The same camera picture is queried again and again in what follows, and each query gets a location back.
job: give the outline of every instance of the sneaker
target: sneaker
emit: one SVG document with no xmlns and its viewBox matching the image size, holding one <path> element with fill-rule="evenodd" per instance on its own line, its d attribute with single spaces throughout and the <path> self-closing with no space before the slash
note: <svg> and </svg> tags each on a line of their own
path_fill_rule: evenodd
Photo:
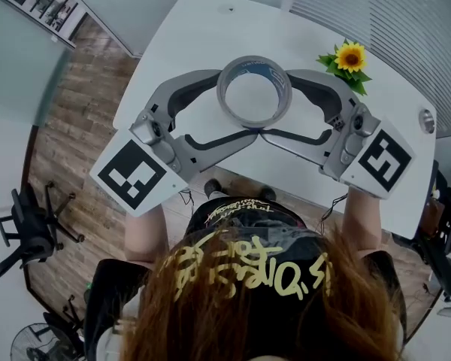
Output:
<svg viewBox="0 0 451 361">
<path fill-rule="evenodd" d="M 214 191 L 222 192 L 222 186 L 217 179 L 210 179 L 204 185 L 204 193 L 209 198 Z"/>
<path fill-rule="evenodd" d="M 272 202 L 275 202 L 277 199 L 276 192 L 274 190 L 272 190 L 269 186 L 261 187 L 261 190 L 259 191 L 259 198 L 265 199 L 266 201 L 272 201 Z"/>
</svg>

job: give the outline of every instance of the duct tape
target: duct tape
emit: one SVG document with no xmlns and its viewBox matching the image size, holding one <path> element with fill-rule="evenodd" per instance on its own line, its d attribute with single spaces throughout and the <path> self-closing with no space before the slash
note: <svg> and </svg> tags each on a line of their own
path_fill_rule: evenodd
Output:
<svg viewBox="0 0 451 361">
<path fill-rule="evenodd" d="M 243 74 L 258 74 L 269 80 L 277 91 L 279 102 L 274 115 L 266 120 L 253 122 L 239 117 L 226 103 L 229 84 Z M 289 109 L 292 100 L 291 81 L 287 73 L 275 62 L 262 56 L 242 56 L 232 60 L 220 73 L 217 81 L 217 98 L 220 107 L 236 123 L 248 129 L 262 129 L 277 122 Z"/>
</svg>

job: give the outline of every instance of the black cable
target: black cable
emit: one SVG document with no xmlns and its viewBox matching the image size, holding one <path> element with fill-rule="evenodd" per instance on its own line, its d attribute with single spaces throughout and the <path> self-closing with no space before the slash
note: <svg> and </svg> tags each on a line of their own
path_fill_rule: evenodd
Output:
<svg viewBox="0 0 451 361">
<path fill-rule="evenodd" d="M 46 344 L 40 345 L 39 347 L 36 347 L 35 349 L 40 349 L 41 347 L 47 346 L 50 342 L 52 342 L 54 339 L 58 339 L 56 336 L 53 336 L 50 341 L 48 341 Z"/>
<path fill-rule="evenodd" d="M 330 207 L 330 208 L 322 215 L 320 222 L 319 222 L 319 223 L 317 224 L 317 226 L 316 226 L 316 231 L 317 231 L 317 228 L 318 228 L 319 226 L 321 226 L 321 232 L 320 232 L 320 235 L 324 235 L 324 228 L 325 228 L 325 226 L 324 226 L 324 221 L 327 220 L 327 219 L 331 216 L 332 211 L 334 210 L 335 205 L 337 205 L 339 202 L 342 202 L 342 201 L 343 201 L 344 199 L 346 199 L 346 198 L 347 198 L 347 194 L 344 194 L 343 196 L 340 196 L 339 198 L 334 199 L 334 200 L 332 201 L 331 207 Z"/>
<path fill-rule="evenodd" d="M 187 194 L 187 195 L 189 196 L 189 199 L 186 200 L 186 199 L 183 197 L 183 194 Z M 180 197 L 182 198 L 182 202 L 183 202 L 185 205 L 188 205 L 189 203 L 192 203 L 192 204 L 191 204 L 192 210 L 191 210 L 191 213 L 190 213 L 190 217 L 192 218 L 192 215 L 194 215 L 194 206 L 195 206 L 194 198 L 192 197 L 192 191 L 191 191 L 190 189 L 181 190 L 181 191 L 179 191 L 179 195 L 180 195 Z"/>
</svg>

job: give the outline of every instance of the sunflower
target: sunflower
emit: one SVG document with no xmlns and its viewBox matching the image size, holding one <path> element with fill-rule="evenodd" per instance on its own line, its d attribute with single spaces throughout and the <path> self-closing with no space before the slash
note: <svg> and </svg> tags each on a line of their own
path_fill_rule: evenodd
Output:
<svg viewBox="0 0 451 361">
<path fill-rule="evenodd" d="M 366 66 L 366 52 L 364 46 L 360 44 L 346 44 L 344 43 L 336 52 L 337 67 L 339 69 L 349 70 L 353 72 L 359 71 Z"/>
</svg>

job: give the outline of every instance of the office chair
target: office chair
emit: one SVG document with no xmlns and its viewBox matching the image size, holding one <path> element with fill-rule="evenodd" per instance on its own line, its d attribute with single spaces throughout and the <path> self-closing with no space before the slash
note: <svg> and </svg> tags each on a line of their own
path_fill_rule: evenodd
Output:
<svg viewBox="0 0 451 361">
<path fill-rule="evenodd" d="M 12 190 L 14 205 L 10 216 L 0 218 L 0 233 L 7 247 L 10 247 L 12 239 L 20 240 L 20 246 L 8 258 L 0 262 L 0 277 L 20 260 L 22 261 L 20 268 L 22 268 L 31 261 L 45 262 L 49 256 L 53 255 L 54 250 L 63 249 L 63 244 L 57 240 L 57 230 L 75 243 L 83 242 L 83 235 L 75 238 L 58 220 L 66 205 L 75 198 L 75 194 L 68 194 L 67 199 L 54 212 L 49 194 L 49 189 L 52 187 L 53 182 L 45 186 L 46 209 L 38 205 L 35 191 L 30 184 L 26 184 L 20 194 L 15 189 Z M 15 223 L 16 234 L 5 232 L 3 222 L 8 220 Z"/>
</svg>

